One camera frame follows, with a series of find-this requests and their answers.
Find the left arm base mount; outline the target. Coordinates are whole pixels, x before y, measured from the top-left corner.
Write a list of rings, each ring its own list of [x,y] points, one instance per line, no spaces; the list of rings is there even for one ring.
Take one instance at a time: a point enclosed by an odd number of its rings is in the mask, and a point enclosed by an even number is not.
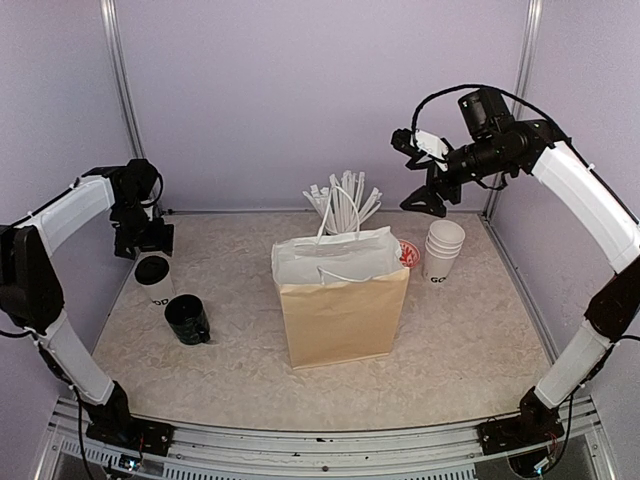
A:
[[[105,444],[166,457],[174,427],[168,423],[133,417],[121,424],[115,420],[91,421],[86,436]]]

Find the white paper cup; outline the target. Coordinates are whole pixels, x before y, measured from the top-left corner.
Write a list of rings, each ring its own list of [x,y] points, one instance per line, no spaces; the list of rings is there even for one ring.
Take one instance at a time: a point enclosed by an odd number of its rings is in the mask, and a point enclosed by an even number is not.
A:
[[[157,308],[164,308],[176,295],[173,282],[169,277],[154,284],[143,285],[142,288],[151,304]]]

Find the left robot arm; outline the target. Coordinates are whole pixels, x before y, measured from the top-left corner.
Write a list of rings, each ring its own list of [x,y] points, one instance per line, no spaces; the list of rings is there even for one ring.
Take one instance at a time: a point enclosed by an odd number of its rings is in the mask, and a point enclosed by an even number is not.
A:
[[[148,160],[96,167],[23,219],[1,228],[1,309],[27,336],[51,372],[71,389],[94,427],[121,445],[133,443],[140,424],[123,388],[93,360],[68,320],[52,257],[78,230],[108,213],[114,254],[173,253],[174,228],[158,211],[163,177]]]

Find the brown paper bag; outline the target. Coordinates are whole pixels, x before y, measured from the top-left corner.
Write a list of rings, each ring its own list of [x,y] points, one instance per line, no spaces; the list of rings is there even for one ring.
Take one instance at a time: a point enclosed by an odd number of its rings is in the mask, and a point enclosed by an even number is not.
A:
[[[410,270],[390,227],[278,242],[272,278],[290,365],[306,369],[388,355]]]

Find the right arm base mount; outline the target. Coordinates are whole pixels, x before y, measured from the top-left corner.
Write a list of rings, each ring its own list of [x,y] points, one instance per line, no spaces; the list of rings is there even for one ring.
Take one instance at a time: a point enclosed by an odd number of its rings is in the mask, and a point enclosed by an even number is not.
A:
[[[494,419],[476,428],[484,455],[517,450],[551,441],[564,435],[564,428],[556,411],[518,415]]]

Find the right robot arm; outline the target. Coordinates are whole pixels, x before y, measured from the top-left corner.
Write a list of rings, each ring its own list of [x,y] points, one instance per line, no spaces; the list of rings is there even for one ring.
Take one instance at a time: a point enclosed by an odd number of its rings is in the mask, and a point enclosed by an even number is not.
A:
[[[469,134],[454,147],[418,125],[423,109],[459,93],[458,108]],[[516,414],[479,425],[489,441],[522,444],[563,434],[559,408],[604,366],[639,315],[639,219],[603,181],[547,112],[498,87],[471,83],[436,91],[415,107],[410,124],[390,143],[406,155],[409,170],[426,179],[401,204],[406,211],[443,218],[460,202],[462,189],[487,178],[532,177],[555,199],[565,217],[592,245],[611,277],[590,299],[582,322],[552,366],[521,399]]]

